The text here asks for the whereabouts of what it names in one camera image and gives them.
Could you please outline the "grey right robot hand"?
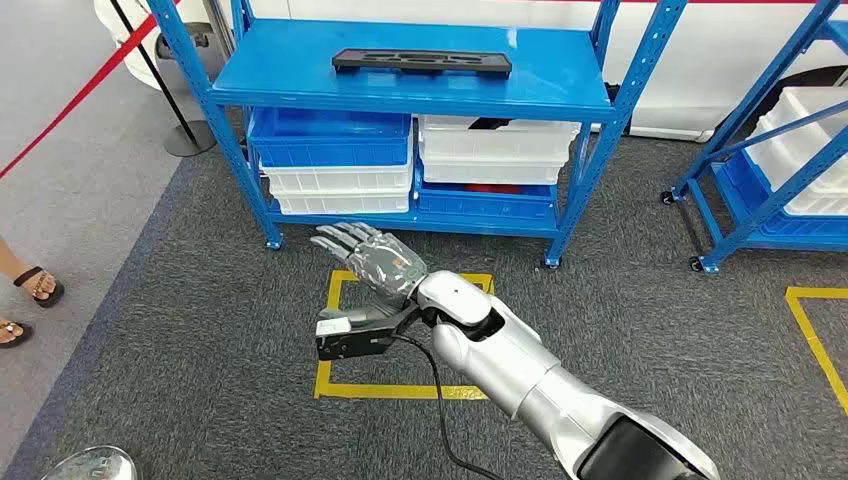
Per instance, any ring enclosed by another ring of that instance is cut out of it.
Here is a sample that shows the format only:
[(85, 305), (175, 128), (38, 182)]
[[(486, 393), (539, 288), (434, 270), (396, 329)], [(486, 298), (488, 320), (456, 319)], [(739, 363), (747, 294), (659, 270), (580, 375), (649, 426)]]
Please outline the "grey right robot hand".
[(403, 307), (428, 275), (428, 266), (391, 233), (363, 222), (316, 227), (309, 241), (339, 259), (383, 304)]

